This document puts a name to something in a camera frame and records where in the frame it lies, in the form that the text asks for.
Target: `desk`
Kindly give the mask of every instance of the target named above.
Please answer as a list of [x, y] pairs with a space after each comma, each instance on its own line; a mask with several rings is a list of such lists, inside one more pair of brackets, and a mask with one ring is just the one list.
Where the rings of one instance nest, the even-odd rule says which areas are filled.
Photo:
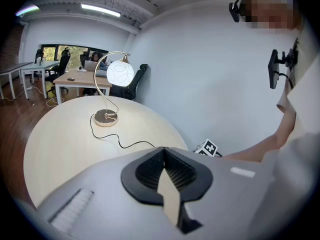
[[50, 60], [46, 60], [43, 61], [41, 65], [38, 64], [31, 64], [31, 65], [27, 65], [21, 68], [21, 76], [22, 76], [22, 81], [23, 81], [23, 88], [24, 88], [24, 93], [25, 93], [25, 97], [26, 99], [29, 99], [28, 97], [28, 93], [27, 93], [27, 87], [26, 87], [26, 79], [25, 79], [25, 72], [31, 71], [41, 71], [42, 73], [42, 89], [43, 89], [43, 95], [44, 98], [47, 98], [47, 90], [46, 90], [46, 81], [45, 81], [45, 70], [47, 68], [51, 68], [55, 65], [58, 65], [60, 63], [60, 60], [56, 60], [56, 61], [50, 61]]
[[[187, 149], [177, 130], [150, 108], [124, 98], [111, 96], [109, 99], [119, 107], [118, 122], [111, 127], [101, 127], [92, 119], [96, 136], [118, 134], [123, 146], [148, 141], [156, 147]], [[96, 139], [89, 120], [92, 114], [105, 107], [101, 96], [74, 98], [50, 110], [36, 124], [23, 158], [25, 184], [35, 207], [89, 166], [152, 148], [147, 143], [138, 143], [122, 149], [116, 136]]]
[[[12, 93], [12, 98], [15, 99], [16, 98], [16, 95], [15, 95], [15, 91], [14, 91], [14, 86], [12, 84], [12, 73], [15, 72], [15, 71], [19, 71], [19, 77], [20, 77], [20, 83], [22, 81], [22, 78], [21, 78], [21, 73], [20, 73], [20, 69], [25, 66], [25, 65], [28, 65], [28, 64], [31, 64], [32, 62], [23, 62], [23, 63], [19, 63], [19, 64], [15, 64], [15, 65], [12, 65], [8, 68], [6, 68], [5, 70], [2, 70], [0, 72], [0, 77], [1, 76], [4, 76], [4, 75], [9, 75], [9, 82], [10, 82], [10, 88], [11, 88], [11, 93]], [[2, 92], [2, 88], [1, 88], [1, 84], [0, 84], [0, 94], [1, 94], [1, 99], [4, 99], [4, 94]]]
[[[105, 90], [104, 95], [108, 96], [112, 84], [108, 82], [106, 77], [97, 76], [95, 79], [98, 87]], [[94, 72], [92, 71], [79, 72], [76, 70], [70, 70], [54, 80], [53, 83], [55, 84], [55, 93], [58, 104], [61, 104], [60, 87], [76, 87], [76, 94], [78, 97], [79, 87], [96, 88], [94, 83]]]

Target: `chair backrest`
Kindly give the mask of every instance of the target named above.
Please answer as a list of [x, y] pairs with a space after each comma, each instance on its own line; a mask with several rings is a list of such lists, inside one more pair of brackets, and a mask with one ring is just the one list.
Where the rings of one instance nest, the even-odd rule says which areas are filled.
[[41, 57], [41, 60], [44, 58], [44, 52], [41, 49], [38, 49], [35, 54], [34, 64], [37, 63], [37, 58]]
[[88, 60], [89, 60], [89, 55], [87, 51], [84, 51], [83, 54], [80, 54], [80, 62], [82, 67], [85, 66], [85, 61], [88, 61]]
[[63, 54], [61, 56], [60, 63], [59, 63], [59, 66], [58, 66], [59, 76], [63, 75], [66, 72], [66, 67], [68, 65], [70, 57], [71, 57], [70, 53], [69, 54]]
[[140, 69], [141, 69], [142, 71], [146, 71], [147, 67], [148, 67], [148, 64], [141, 64], [141, 65], [140, 65]]
[[134, 78], [132, 79], [131, 83], [129, 84], [129, 90], [131, 92], [134, 92], [140, 79], [142, 78], [142, 76], [144, 75], [146, 71], [143, 71], [143, 70], [138, 70], [136, 73], [135, 73], [135, 76]]

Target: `power cord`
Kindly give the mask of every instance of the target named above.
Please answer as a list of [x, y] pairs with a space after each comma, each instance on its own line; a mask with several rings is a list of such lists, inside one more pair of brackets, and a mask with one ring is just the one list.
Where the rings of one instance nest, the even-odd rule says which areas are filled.
[[[39, 91], [39, 93], [41, 93], [42, 95], [44, 94], [43, 92], [41, 92], [37, 87], [35, 87], [35, 86], [30, 86], [30, 88], [35, 88], [35, 89], [37, 89], [38, 91]], [[8, 100], [9, 102], [12, 102], [12, 101], [14, 101], [14, 100], [16, 100], [21, 94], [23, 94], [25, 91], [23, 90], [15, 99], [8, 99], [7, 97], [5, 97], [5, 98], [3, 98], [4, 100]], [[56, 106], [58, 106], [58, 102], [56, 102], [55, 101], [55, 99], [56, 99], [56, 97], [52, 97], [51, 99], [49, 99], [45, 104], [48, 106], [48, 107], [56, 107]], [[48, 102], [50, 102], [51, 100], [53, 100], [53, 102], [54, 103], [56, 103], [57, 105], [48, 105]]]
[[13, 98], [13, 99], [8, 99], [7, 97], [4, 97], [3, 100], [7, 100], [9, 102], [14, 101], [15, 99], [17, 99], [21, 94], [23, 94], [25, 91], [23, 90], [17, 97]]
[[95, 114], [93, 114], [93, 115], [90, 117], [90, 127], [91, 127], [91, 131], [92, 131], [92, 135], [93, 135], [96, 139], [104, 139], [104, 138], [109, 137], [109, 136], [117, 136], [117, 137], [118, 137], [118, 143], [119, 143], [119, 146], [120, 146], [122, 149], [127, 149], [127, 148], [132, 147], [132, 146], [133, 146], [133, 145], [135, 145], [135, 144], [143, 143], [143, 142], [144, 142], [144, 143], [148, 143], [148, 144], [150, 144], [152, 147], [154, 147], [154, 148], [155, 148], [155, 146], [154, 146], [154, 145], [152, 145], [150, 142], [145, 141], [145, 140], [137, 141], [137, 142], [135, 142], [135, 143], [131, 144], [130, 146], [122, 146], [122, 145], [120, 144], [120, 137], [119, 137], [119, 135], [118, 135], [118, 134], [109, 134], [109, 135], [107, 135], [107, 136], [97, 137], [97, 136], [94, 134], [94, 129], [92, 128], [92, 124], [91, 124], [92, 117], [93, 117], [94, 115], [95, 115]]
[[[41, 93], [42, 95], [43, 95], [43, 92], [41, 92], [37, 87], [35, 87], [35, 86], [31, 86], [32, 88], [35, 88], [35, 89], [37, 89], [38, 91], [39, 91], [39, 93]], [[55, 99], [56, 99], [57, 97], [52, 97], [51, 99], [49, 99], [45, 104], [48, 106], [48, 107], [56, 107], [56, 106], [58, 106], [58, 102], [56, 102], [55, 101]], [[53, 101], [54, 103], [56, 103], [56, 105], [48, 105], [48, 102], [50, 102], [50, 101]]]
[[288, 79], [288, 81], [289, 81], [289, 84], [290, 84], [291, 90], [294, 88], [294, 85], [292, 84], [292, 82], [291, 82], [291, 80], [290, 80], [289, 76], [287, 76], [287, 75], [286, 75], [286, 74], [284, 74], [284, 73], [279, 73], [278, 71], [273, 71], [273, 73], [278, 74], [278, 75], [279, 75], [279, 77], [281, 77], [281, 76], [286, 77], [286, 79]]

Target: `lamp cord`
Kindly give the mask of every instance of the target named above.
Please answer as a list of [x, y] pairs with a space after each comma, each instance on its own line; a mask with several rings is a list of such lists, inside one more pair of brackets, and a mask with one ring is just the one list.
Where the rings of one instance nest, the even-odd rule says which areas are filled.
[[107, 136], [103, 136], [103, 137], [97, 137], [97, 136], [94, 134], [94, 129], [92, 128], [92, 124], [91, 124], [92, 117], [93, 117], [94, 115], [95, 115], [95, 114], [93, 114], [93, 115], [90, 117], [90, 127], [91, 127], [91, 131], [92, 131], [92, 135], [93, 135], [96, 139], [104, 139], [104, 138], [109, 137], [109, 136], [117, 136], [117, 137], [118, 137], [119, 146], [120, 146], [122, 149], [127, 149], [127, 148], [132, 147], [132, 146], [135, 145], [135, 144], [143, 143], [143, 142], [144, 142], [144, 143], [148, 143], [148, 144], [150, 144], [152, 147], [155, 148], [154, 145], [152, 145], [150, 142], [145, 141], [145, 140], [137, 141], [137, 142], [135, 142], [135, 143], [133, 143], [133, 144], [131, 144], [131, 145], [129, 145], [129, 146], [122, 146], [121, 143], [120, 143], [120, 137], [119, 137], [119, 135], [118, 135], [118, 134], [114, 134], [114, 133], [113, 133], [113, 134], [109, 134], [109, 135], [107, 135]]
[[278, 74], [280, 77], [281, 77], [281, 76], [286, 77], [286, 79], [288, 79], [288, 81], [289, 81], [289, 84], [290, 84], [291, 90], [294, 88], [294, 85], [292, 84], [292, 81], [290, 80], [289, 76], [287, 76], [287, 75], [286, 75], [286, 74], [284, 74], [284, 73], [279, 73], [278, 71], [273, 71], [273, 73]]

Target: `window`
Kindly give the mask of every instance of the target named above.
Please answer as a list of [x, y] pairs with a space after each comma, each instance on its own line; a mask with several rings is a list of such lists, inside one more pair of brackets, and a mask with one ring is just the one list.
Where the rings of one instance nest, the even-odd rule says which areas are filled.
[[61, 58], [62, 51], [68, 47], [70, 50], [70, 60], [68, 65], [66, 66], [66, 70], [76, 70], [80, 66], [80, 55], [83, 52], [89, 53], [89, 58], [92, 56], [92, 53], [97, 51], [101, 52], [103, 55], [107, 54], [107, 50], [101, 50], [92, 47], [84, 47], [84, 46], [74, 46], [74, 45], [67, 45], [67, 44], [43, 44], [41, 49], [43, 50], [44, 57], [47, 61], [58, 61]]
[[66, 47], [68, 47], [68, 49], [70, 50], [70, 54], [71, 54], [68, 65], [66, 66], [66, 70], [67, 71], [76, 70], [80, 66], [80, 55], [83, 54], [84, 52], [87, 52], [88, 48], [81, 47], [81, 46], [59, 45], [58, 55], [57, 55], [58, 60], [60, 60], [61, 53], [63, 52], [63, 50]]

